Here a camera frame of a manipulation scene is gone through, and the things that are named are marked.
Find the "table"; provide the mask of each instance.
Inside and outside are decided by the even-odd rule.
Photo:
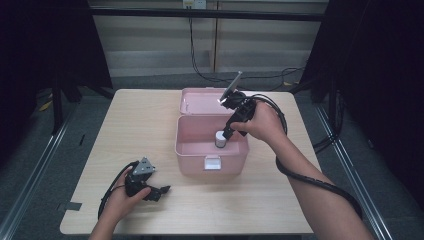
[[[245,92],[247,95],[258,92]],[[290,93],[262,92],[285,113],[288,135],[301,152],[319,164],[295,99]],[[181,91],[116,92],[71,202],[64,234],[90,234],[100,199],[128,163],[147,156],[157,172],[152,186],[171,185],[159,202],[142,201],[116,227],[116,234],[304,234],[312,233],[287,177],[275,166],[275,155],[251,136],[250,152],[240,175],[185,176],[175,153]]]

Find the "white container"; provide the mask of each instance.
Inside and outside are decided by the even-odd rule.
[[[247,137],[234,132],[225,147],[215,145],[217,131],[224,129],[234,111],[218,99],[225,89],[186,88],[182,91],[175,152],[180,171],[186,175],[240,174],[249,153]]]

